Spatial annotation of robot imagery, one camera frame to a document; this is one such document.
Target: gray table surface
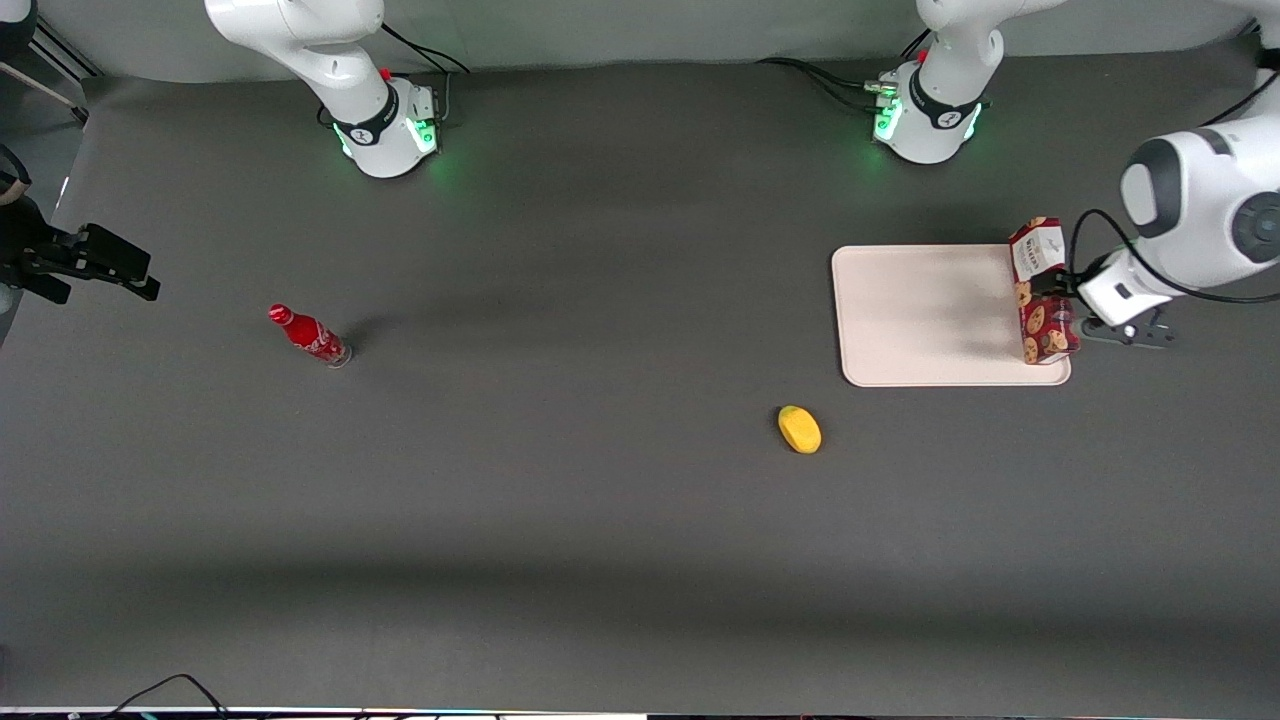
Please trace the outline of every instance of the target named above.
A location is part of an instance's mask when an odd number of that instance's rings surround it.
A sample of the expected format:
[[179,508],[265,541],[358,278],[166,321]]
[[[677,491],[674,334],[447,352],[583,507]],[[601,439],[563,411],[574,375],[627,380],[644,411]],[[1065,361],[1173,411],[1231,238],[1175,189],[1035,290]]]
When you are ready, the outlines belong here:
[[388,182],[301,83],[100,83],[58,219],[164,291],[28,299],[0,354],[0,698],[1280,716],[1280,307],[1178,301],[1181,348],[1060,388],[859,389],[828,270],[1119,211],[1251,78],[1014,59],[919,168],[787,68],[485,73]]

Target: cookie picture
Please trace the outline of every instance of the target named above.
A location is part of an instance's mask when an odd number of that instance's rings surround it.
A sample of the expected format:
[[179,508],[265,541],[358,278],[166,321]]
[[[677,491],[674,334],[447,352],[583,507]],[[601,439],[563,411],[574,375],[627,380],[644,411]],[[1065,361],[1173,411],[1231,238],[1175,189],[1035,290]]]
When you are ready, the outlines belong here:
[[1041,342],[1044,343],[1044,352],[1047,354],[1062,352],[1066,350],[1066,336],[1062,334],[1062,331],[1050,331],[1044,333]]
[[1036,334],[1044,327],[1044,306],[1039,305],[1032,310],[1032,316],[1027,318],[1027,334]]

